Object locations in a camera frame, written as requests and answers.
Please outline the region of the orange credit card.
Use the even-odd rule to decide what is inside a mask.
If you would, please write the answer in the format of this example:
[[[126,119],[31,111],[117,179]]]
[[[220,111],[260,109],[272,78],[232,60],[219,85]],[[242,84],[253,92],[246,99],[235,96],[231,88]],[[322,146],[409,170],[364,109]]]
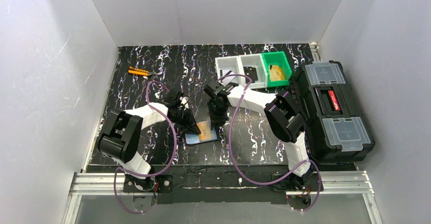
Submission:
[[[210,121],[203,121],[197,123],[201,134],[198,135],[199,142],[209,142],[217,139],[215,129],[210,129]]]

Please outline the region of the black leather card holder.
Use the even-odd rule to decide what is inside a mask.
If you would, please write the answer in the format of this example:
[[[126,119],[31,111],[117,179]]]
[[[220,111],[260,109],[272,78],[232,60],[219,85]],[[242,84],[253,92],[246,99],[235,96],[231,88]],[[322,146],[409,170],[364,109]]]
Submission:
[[[184,135],[186,146],[214,142],[220,139],[219,132],[211,128],[209,120],[199,122],[197,126],[201,132],[200,134],[188,133]]]

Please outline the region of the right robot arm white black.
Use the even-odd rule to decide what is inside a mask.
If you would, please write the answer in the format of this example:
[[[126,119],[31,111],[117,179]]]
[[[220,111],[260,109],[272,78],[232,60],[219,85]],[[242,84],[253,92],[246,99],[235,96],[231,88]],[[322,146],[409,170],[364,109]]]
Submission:
[[[230,107],[241,107],[264,114],[272,133],[283,142],[289,170],[303,181],[311,176],[312,164],[305,146],[306,116],[286,90],[277,94],[258,92],[230,82],[208,83],[204,92],[210,97],[208,109],[212,129],[223,126],[229,119]]]

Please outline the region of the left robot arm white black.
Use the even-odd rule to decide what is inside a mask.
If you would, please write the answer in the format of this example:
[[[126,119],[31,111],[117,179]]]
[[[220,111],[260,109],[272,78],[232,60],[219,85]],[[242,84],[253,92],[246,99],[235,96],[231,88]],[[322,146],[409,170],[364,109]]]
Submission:
[[[174,140],[178,135],[201,133],[194,115],[188,106],[188,99],[179,90],[172,90],[158,102],[132,110],[111,110],[96,140],[96,149],[119,163],[125,173],[138,179],[155,177],[164,173],[172,164],[159,172],[151,173],[151,165],[138,153],[141,131],[153,124],[166,121],[173,130],[179,125],[179,133],[173,132]]]

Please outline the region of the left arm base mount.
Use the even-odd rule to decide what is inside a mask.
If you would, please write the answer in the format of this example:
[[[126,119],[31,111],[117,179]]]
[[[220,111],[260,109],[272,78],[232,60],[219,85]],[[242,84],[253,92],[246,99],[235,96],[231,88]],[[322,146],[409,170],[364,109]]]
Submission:
[[[120,207],[131,214],[145,214],[158,204],[159,194],[170,193],[173,189],[173,178],[170,175],[159,175],[153,177],[147,177],[145,179],[139,179],[132,175],[126,174],[123,189],[121,191],[115,190],[115,198]],[[148,193],[151,200],[151,206],[147,209],[130,209],[126,207],[119,198],[119,193],[127,193],[128,190],[136,190],[137,193]]]

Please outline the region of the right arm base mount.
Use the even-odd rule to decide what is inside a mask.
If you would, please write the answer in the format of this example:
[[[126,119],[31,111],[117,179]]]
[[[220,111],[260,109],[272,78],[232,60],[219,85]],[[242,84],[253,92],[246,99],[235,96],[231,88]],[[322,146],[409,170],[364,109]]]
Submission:
[[[321,177],[317,173],[305,178],[292,174],[286,179],[272,184],[270,188],[276,193],[285,193],[291,210],[301,213],[313,207],[319,194],[324,190]]]

